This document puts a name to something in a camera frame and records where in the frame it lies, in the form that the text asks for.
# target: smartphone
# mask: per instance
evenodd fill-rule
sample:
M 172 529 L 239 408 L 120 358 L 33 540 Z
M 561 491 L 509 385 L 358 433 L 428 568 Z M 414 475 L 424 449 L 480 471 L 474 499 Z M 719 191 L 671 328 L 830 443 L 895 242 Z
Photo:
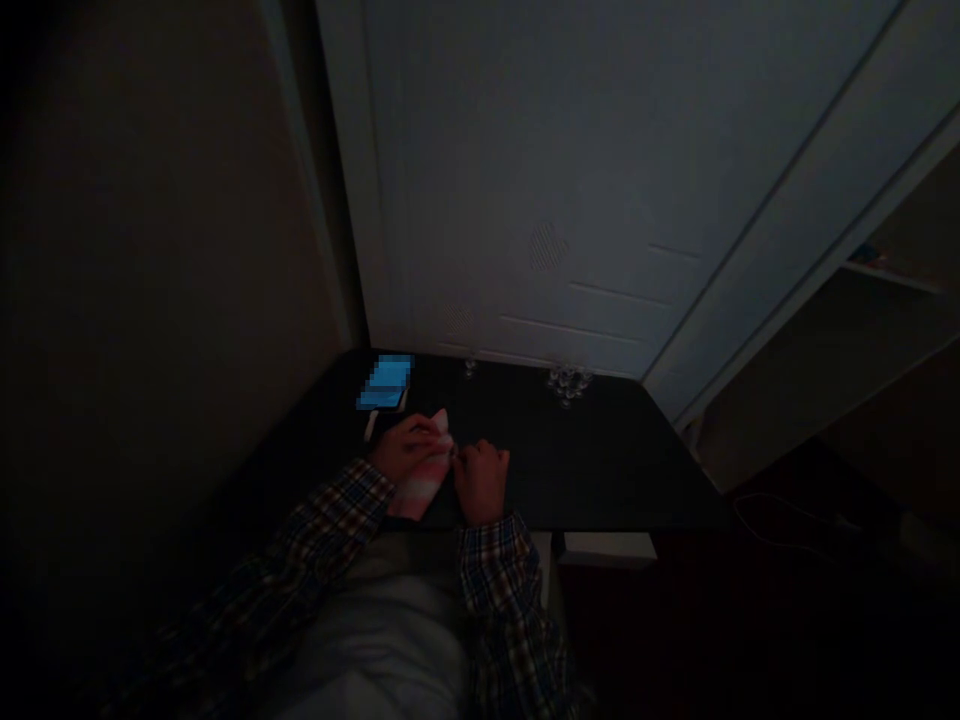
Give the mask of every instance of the smartphone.
M 403 410 L 412 368 L 412 355 L 381 355 L 357 398 L 357 410 Z

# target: pink and white object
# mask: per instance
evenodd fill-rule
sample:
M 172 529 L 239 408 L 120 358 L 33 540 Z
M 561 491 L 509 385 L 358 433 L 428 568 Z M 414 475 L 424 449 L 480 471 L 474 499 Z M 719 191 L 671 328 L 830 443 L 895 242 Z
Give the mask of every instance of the pink and white object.
M 447 411 L 441 410 L 433 416 L 432 420 L 440 430 L 439 443 L 444 449 L 417 465 L 407 482 L 397 490 L 397 494 L 393 496 L 393 502 L 390 503 L 390 508 L 387 510 L 387 515 L 391 517 L 405 517 L 411 520 L 422 518 L 427 508 L 430 507 L 430 503 L 433 502 L 433 498 L 436 497 L 437 490 L 443 484 L 443 479 L 450 471 L 450 451 L 453 449 L 453 438 L 450 437 Z

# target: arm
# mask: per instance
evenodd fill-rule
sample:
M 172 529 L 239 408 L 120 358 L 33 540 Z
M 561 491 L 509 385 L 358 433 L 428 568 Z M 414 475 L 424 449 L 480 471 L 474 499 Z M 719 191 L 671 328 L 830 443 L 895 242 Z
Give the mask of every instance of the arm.
M 468 528 L 460 587 L 479 640 L 472 667 L 482 717 L 577 717 L 573 662 L 540 605 L 539 557 L 517 513 L 503 517 L 510 454 L 481 440 L 454 460 Z
M 97 693 L 99 713 L 237 713 L 258 680 L 291 656 L 330 585 L 376 534 L 397 484 L 435 451 L 438 437 L 432 421 L 411 416 L 384 434 L 369 460 L 354 460 L 314 490 L 264 552 L 245 558 Z

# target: cable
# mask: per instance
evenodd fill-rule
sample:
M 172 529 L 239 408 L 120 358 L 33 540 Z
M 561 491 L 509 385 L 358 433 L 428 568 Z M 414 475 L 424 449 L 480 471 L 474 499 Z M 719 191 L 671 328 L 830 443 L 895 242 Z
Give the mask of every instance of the cable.
M 743 526 L 747 530 L 749 530 L 750 534 L 753 535 L 757 540 L 759 540 L 762 543 L 766 543 L 767 545 L 773 545 L 775 547 L 793 548 L 795 550 L 806 550 L 807 552 L 813 553 L 814 555 L 821 558 L 822 560 L 826 560 L 828 563 L 832 565 L 838 564 L 837 561 L 834 560 L 832 557 L 823 554 L 819 550 L 812 548 L 809 545 L 795 545 L 793 543 L 778 543 L 778 542 L 775 542 L 774 540 L 768 540 L 767 538 L 759 535 L 757 531 L 754 530 L 752 527 L 750 527 L 747 521 L 743 519 L 743 515 L 740 514 L 740 510 L 737 508 L 737 504 L 740 503 L 741 500 L 749 500 L 750 498 L 753 498 L 753 497 L 769 497 L 769 498 L 773 498 L 774 500 L 779 500 L 780 502 L 782 502 L 784 505 L 791 508 L 792 510 L 796 510 L 801 515 L 806 515 L 808 518 L 812 518 L 813 520 L 823 523 L 824 525 L 834 526 L 835 523 L 832 523 L 829 520 L 824 520 L 822 517 L 814 515 L 813 513 L 808 513 L 806 510 L 797 507 L 789 500 L 784 500 L 779 495 L 773 495 L 771 493 L 748 493 L 747 495 L 741 495 L 736 500 L 734 500 L 733 503 L 731 504 L 733 505 L 733 511 L 737 514 L 737 517 L 740 518 L 740 522 L 743 523 Z

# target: vent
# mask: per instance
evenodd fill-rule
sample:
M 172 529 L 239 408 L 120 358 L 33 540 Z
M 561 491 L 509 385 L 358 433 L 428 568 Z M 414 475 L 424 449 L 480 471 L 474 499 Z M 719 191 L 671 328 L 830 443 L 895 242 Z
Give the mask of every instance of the vent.
M 541 223 L 530 233 L 530 269 L 556 270 L 569 249 L 553 223 Z
M 473 313 L 462 305 L 444 305 L 443 324 L 448 337 L 468 336 L 473 329 Z

